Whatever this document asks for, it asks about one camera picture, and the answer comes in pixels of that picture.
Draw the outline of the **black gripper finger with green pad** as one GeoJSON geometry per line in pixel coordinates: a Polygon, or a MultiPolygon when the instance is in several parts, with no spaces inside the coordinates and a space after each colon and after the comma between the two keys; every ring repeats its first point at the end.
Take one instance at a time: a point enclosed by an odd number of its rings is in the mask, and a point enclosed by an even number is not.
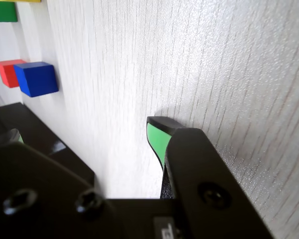
{"type": "Polygon", "coordinates": [[[0,239],[98,239],[97,214],[75,206],[91,185],[20,136],[0,117],[0,239]]]}
{"type": "Polygon", "coordinates": [[[206,134],[147,118],[147,139],[169,179],[187,239],[270,239],[272,234],[206,134]]]}

